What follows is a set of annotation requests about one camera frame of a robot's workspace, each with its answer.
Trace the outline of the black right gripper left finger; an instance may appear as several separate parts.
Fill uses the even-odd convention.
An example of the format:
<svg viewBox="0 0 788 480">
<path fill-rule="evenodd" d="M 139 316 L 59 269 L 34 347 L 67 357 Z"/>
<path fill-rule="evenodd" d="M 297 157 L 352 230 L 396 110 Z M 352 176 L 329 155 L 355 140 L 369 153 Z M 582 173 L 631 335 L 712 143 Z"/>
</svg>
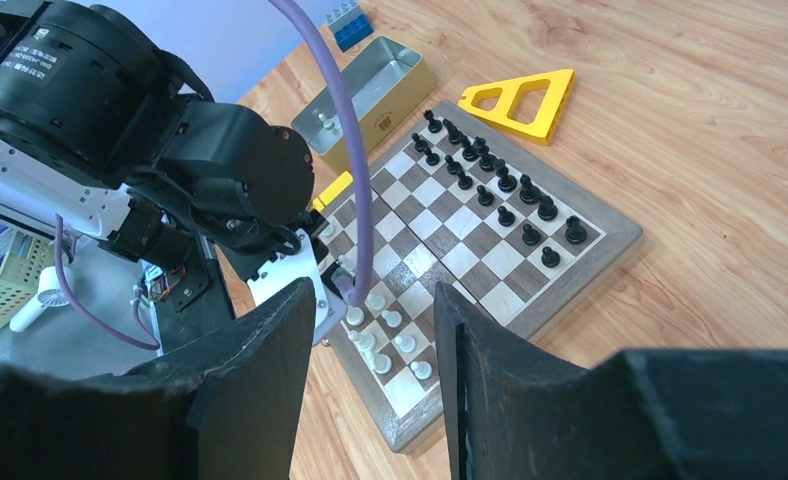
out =
<svg viewBox="0 0 788 480">
<path fill-rule="evenodd" d="M 285 479 L 314 334 L 300 278 L 122 375 L 0 363 L 0 479 Z"/>
</svg>

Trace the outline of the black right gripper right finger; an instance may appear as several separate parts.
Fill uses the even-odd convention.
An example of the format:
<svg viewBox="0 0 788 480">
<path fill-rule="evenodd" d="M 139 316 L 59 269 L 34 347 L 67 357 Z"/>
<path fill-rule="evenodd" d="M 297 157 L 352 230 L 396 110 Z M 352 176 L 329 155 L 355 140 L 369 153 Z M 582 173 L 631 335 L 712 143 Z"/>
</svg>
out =
<svg viewBox="0 0 788 480">
<path fill-rule="evenodd" d="M 788 349 L 625 349 L 586 369 L 438 284 L 455 479 L 788 479 Z"/>
</svg>

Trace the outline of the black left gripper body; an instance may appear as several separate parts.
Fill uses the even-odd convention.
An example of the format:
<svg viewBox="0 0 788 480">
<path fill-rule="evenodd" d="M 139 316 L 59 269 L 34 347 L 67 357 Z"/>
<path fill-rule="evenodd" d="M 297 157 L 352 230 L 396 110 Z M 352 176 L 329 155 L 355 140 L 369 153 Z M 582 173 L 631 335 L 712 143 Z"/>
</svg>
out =
<svg viewBox="0 0 788 480">
<path fill-rule="evenodd" d="M 228 247 L 221 247 L 221 250 L 240 279 L 259 280 L 263 277 L 264 266 L 298 254 L 301 240 L 310 241 L 314 259 L 318 264 L 322 263 L 329 249 L 319 235 L 328 226 L 327 221 L 292 222 L 277 228 L 261 246 L 250 251 L 239 253 Z"/>
</svg>

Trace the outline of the small yellow rectangular block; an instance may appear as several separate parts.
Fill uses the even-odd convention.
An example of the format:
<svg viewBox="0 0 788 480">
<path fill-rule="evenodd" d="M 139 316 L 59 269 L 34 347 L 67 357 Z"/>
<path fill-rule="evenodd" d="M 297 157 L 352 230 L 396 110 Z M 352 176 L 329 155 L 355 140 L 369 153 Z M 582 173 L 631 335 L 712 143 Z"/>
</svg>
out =
<svg viewBox="0 0 788 480">
<path fill-rule="evenodd" d="M 340 194 L 346 191 L 352 183 L 353 177 L 350 172 L 345 171 L 341 173 L 312 201 L 312 207 L 317 211 L 322 211 L 325 207 L 333 203 Z"/>
</svg>

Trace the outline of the white chess queen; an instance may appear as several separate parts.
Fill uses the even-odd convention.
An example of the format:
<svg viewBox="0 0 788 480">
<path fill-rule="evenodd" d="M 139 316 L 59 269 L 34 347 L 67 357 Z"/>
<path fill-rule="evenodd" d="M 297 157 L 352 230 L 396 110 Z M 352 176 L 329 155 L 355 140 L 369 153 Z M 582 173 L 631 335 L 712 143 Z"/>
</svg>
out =
<svg viewBox="0 0 788 480">
<path fill-rule="evenodd" d="M 378 375 L 386 375 L 391 371 L 393 361 L 392 358 L 384 353 L 374 351 L 366 351 L 363 356 L 369 368 Z"/>
</svg>

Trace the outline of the white chess king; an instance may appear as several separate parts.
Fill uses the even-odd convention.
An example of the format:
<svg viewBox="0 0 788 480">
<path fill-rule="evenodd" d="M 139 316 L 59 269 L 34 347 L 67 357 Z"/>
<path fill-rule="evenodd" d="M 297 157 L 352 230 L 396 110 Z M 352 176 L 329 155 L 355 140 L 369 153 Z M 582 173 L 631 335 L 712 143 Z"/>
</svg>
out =
<svg viewBox="0 0 788 480">
<path fill-rule="evenodd" d="M 348 339 L 360 352 L 373 352 L 376 347 L 376 337 L 373 333 L 365 333 L 355 330 L 347 332 Z"/>
</svg>

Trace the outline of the gold tin with white pieces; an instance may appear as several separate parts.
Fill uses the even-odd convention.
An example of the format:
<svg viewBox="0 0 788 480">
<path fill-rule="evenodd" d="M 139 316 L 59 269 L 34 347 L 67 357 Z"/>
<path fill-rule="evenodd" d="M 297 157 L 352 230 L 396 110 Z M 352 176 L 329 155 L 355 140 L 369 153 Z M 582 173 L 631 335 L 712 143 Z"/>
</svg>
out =
<svg viewBox="0 0 788 480">
<path fill-rule="evenodd" d="M 342 70 L 367 153 L 429 96 L 437 81 L 418 51 L 393 39 L 373 39 Z M 291 127 L 336 174 L 352 169 L 344 128 L 328 89 L 292 120 Z"/>
</svg>

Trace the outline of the wooden chess board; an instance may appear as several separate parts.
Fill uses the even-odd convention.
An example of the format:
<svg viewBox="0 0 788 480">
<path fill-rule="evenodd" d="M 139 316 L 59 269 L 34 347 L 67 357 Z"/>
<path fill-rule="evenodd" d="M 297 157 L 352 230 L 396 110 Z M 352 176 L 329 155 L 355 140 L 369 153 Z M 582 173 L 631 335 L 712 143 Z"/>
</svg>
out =
<svg viewBox="0 0 788 480">
<path fill-rule="evenodd" d="M 370 174 L 370 292 L 327 339 L 389 449 L 407 454 L 442 420 L 437 284 L 533 340 L 626 260 L 643 231 L 448 100 Z"/>
</svg>

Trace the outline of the yellow triangle frame block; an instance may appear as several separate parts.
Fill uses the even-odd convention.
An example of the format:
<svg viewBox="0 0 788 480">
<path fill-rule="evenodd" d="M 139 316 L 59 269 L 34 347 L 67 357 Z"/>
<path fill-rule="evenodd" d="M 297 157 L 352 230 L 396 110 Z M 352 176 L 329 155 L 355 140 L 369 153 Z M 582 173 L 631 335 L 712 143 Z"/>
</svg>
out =
<svg viewBox="0 0 788 480">
<path fill-rule="evenodd" d="M 516 77 L 466 88 L 457 105 L 487 125 L 538 145 L 550 144 L 575 83 L 573 69 Z M 534 118 L 514 118 L 524 97 L 543 91 Z"/>
</svg>

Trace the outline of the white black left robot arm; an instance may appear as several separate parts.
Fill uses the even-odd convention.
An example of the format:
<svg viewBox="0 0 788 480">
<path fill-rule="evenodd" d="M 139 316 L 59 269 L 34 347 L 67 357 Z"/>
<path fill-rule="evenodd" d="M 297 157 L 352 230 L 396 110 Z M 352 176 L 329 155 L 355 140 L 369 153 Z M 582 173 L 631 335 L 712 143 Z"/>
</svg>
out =
<svg viewBox="0 0 788 480">
<path fill-rule="evenodd" d="M 300 251 L 314 185 L 307 143 L 217 102 L 111 8 L 0 1 L 0 140 L 81 186 L 127 186 L 122 221 L 98 235 L 119 257 L 173 270 L 203 236 L 256 278 Z"/>
</svg>

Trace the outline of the black chess pieces row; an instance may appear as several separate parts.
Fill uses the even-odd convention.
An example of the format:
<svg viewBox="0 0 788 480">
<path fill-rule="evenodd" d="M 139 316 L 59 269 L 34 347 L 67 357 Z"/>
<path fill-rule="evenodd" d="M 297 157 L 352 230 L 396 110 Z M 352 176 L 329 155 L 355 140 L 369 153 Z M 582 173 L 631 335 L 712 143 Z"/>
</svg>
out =
<svg viewBox="0 0 788 480">
<path fill-rule="evenodd" d="M 532 274 L 542 282 L 566 271 L 603 231 L 495 158 L 487 141 L 431 110 L 425 126 L 387 165 L 400 201 L 389 204 L 441 263 L 458 277 L 494 280 Z"/>
</svg>

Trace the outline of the blue lego brick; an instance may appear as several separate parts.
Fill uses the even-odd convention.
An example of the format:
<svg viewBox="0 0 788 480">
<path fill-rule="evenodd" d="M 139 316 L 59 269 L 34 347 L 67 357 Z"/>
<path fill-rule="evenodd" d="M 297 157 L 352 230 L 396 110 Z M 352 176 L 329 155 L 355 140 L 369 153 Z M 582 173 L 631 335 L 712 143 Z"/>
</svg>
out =
<svg viewBox="0 0 788 480">
<path fill-rule="evenodd" d="M 325 21 L 342 52 L 351 49 L 374 32 L 368 16 L 356 0 L 342 1 L 325 14 Z"/>
</svg>

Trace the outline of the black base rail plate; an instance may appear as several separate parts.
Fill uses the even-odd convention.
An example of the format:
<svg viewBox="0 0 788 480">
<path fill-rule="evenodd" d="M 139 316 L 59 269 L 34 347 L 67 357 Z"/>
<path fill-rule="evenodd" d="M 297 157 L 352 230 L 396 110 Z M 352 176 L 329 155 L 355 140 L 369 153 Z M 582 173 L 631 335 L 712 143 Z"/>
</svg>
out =
<svg viewBox="0 0 788 480">
<path fill-rule="evenodd" d="M 154 299 L 158 339 L 164 354 L 236 318 L 216 258 L 200 257 L 162 275 Z"/>
</svg>

